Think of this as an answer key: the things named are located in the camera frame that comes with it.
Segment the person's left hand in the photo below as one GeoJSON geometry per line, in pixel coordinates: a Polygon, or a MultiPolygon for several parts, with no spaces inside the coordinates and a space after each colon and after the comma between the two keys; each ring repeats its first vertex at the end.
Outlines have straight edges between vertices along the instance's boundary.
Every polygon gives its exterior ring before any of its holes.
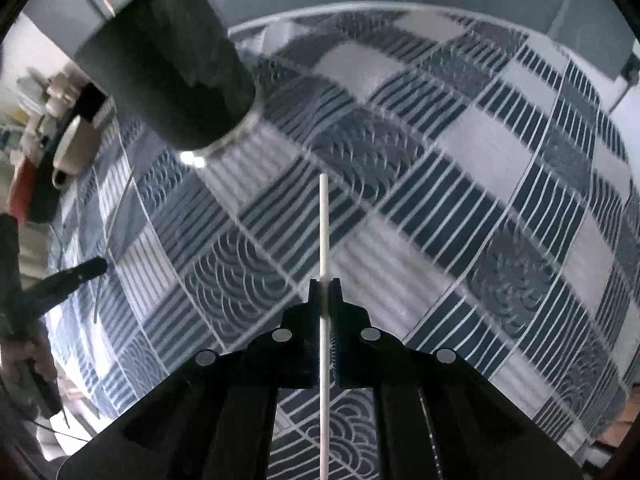
{"type": "Polygon", "coordinates": [[[51,353],[47,327],[33,322],[25,335],[1,339],[1,374],[10,382],[20,382],[20,365],[34,362],[35,371],[46,381],[55,382],[58,371],[51,353]]]}

